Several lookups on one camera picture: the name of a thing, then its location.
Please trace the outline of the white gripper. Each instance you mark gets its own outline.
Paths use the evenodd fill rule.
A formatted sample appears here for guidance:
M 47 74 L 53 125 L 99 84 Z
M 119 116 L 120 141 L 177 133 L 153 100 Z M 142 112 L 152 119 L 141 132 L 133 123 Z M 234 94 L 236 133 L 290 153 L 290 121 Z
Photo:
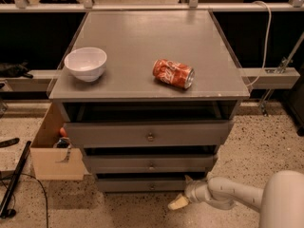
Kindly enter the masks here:
M 186 187 L 184 194 L 177 197 L 168 204 L 170 210 L 181 209 L 191 203 L 207 202 L 210 198 L 208 185 L 205 180 L 193 180 L 190 176 L 184 175 Z

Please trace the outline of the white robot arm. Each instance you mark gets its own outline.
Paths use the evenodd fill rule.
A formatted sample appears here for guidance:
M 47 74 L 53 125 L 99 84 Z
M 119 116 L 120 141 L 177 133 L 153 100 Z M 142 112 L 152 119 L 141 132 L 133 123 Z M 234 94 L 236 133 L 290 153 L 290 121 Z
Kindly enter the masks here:
M 259 212 L 259 228 L 304 228 L 304 175 L 291 170 L 273 174 L 264 188 L 223 177 L 192 180 L 187 176 L 184 191 L 168 208 L 177 210 L 190 203 L 205 202 L 230 210 L 236 201 Z

